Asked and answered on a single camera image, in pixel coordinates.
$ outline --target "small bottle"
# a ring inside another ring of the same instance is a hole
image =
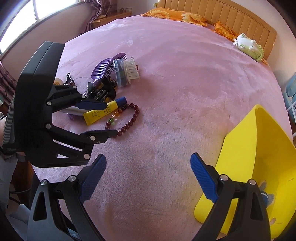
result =
[[[85,122],[88,126],[90,126],[95,121],[103,118],[104,116],[108,115],[112,111],[122,107],[126,104],[126,98],[121,97],[119,99],[113,100],[107,104],[107,108],[105,110],[91,110],[83,114]]]
[[[61,79],[59,79],[59,78],[54,79],[54,85],[63,85],[63,84],[64,83],[63,83],[63,81]]]

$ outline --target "wooden cabinet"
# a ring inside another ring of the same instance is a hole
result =
[[[124,12],[124,13],[117,13],[115,15],[106,17],[106,18],[101,18],[101,19],[97,19],[94,20],[91,24],[92,29],[94,28],[98,28],[100,26],[103,26],[107,23],[110,23],[116,19],[121,19],[121,18],[126,18],[126,17],[130,17],[132,15],[132,12]]]

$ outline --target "curtain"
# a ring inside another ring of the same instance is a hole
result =
[[[8,73],[0,62],[0,95],[2,95],[3,103],[7,107],[10,105],[16,86],[17,81]]]
[[[93,15],[86,25],[86,29],[81,34],[92,30],[91,23],[101,15],[110,15],[117,12],[117,0],[84,0],[85,3],[91,4]]]

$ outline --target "blue cap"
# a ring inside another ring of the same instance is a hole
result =
[[[117,104],[118,107],[122,107],[127,103],[125,97],[121,97],[121,98],[119,98],[119,99],[117,99],[115,101],[116,101],[116,104]]]

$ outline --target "window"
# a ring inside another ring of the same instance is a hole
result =
[[[0,38],[0,53],[5,52],[9,46],[32,25],[77,2],[80,2],[80,0],[28,1],[12,20],[3,37]]]

